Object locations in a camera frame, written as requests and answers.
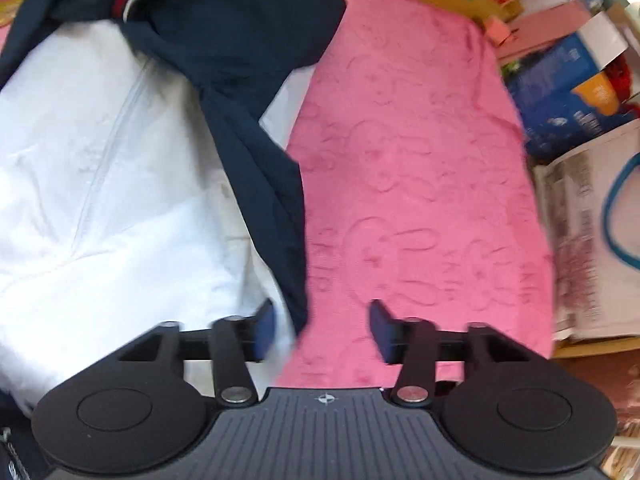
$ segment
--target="round black pad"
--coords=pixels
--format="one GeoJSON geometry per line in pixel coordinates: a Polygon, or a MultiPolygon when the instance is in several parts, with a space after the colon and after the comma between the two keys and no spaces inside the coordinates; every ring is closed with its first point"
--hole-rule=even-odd
{"type": "Polygon", "coordinates": [[[616,429],[607,397],[554,364],[488,366],[444,401],[442,421],[462,451],[521,474],[559,474],[600,458],[616,429]]]}
{"type": "Polygon", "coordinates": [[[516,428],[549,431],[571,418],[571,405],[563,396],[539,388],[511,390],[498,402],[498,413],[516,428]]]}
{"type": "Polygon", "coordinates": [[[83,473],[133,474],[180,455],[206,420],[204,400],[153,363],[88,368],[38,404],[33,434],[60,465],[83,473]]]}
{"type": "Polygon", "coordinates": [[[94,430],[125,431],[144,422],[152,408],[151,399],[142,392],[112,388],[85,397],[78,417],[94,430]]]}

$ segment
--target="blue strap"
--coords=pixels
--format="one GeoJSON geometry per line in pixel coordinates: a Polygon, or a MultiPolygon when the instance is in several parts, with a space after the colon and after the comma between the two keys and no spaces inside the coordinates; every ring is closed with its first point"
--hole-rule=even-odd
{"type": "Polygon", "coordinates": [[[611,251],[627,265],[640,270],[640,258],[627,253],[613,239],[610,233],[611,210],[613,208],[613,203],[615,202],[616,197],[618,196],[620,189],[622,189],[625,181],[637,166],[640,166],[640,153],[636,153],[629,159],[628,163],[625,164],[625,167],[622,168],[622,171],[620,171],[620,174],[613,182],[613,186],[611,186],[609,194],[607,195],[607,199],[604,201],[604,206],[602,207],[602,231],[604,234],[604,241],[608,245],[609,249],[611,249],[611,251]]]}

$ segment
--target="ribbed black surface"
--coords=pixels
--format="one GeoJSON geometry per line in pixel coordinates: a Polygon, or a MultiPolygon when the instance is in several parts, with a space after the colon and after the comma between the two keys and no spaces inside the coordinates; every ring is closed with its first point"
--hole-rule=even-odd
{"type": "MultiPolygon", "coordinates": [[[[49,480],[82,477],[56,471],[49,480]]],[[[190,454],[139,480],[506,480],[460,454],[422,410],[370,390],[273,389],[223,413],[190,454]]],[[[555,476],[604,480],[592,469],[555,476]]]]}

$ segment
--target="white sheet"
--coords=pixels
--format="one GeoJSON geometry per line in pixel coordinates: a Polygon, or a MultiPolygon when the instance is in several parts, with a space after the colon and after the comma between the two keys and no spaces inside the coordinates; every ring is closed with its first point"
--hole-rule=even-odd
{"type": "MultiPolygon", "coordinates": [[[[262,118],[281,146],[312,73],[292,73],[262,118]]],[[[278,332],[251,366],[260,391],[292,327],[193,88],[110,22],[36,48],[0,92],[0,388],[33,406],[161,321],[201,329],[266,297],[278,332]]]]}

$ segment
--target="pink towel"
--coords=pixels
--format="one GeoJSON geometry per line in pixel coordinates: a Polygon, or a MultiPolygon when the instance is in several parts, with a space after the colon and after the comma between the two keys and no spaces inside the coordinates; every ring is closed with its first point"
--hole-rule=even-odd
{"type": "Polygon", "coordinates": [[[472,22],[415,0],[348,0],[289,153],[312,320],[281,385],[391,386],[398,368],[367,327],[374,298],[443,330],[486,322],[549,354],[551,265],[522,128],[472,22]]]}

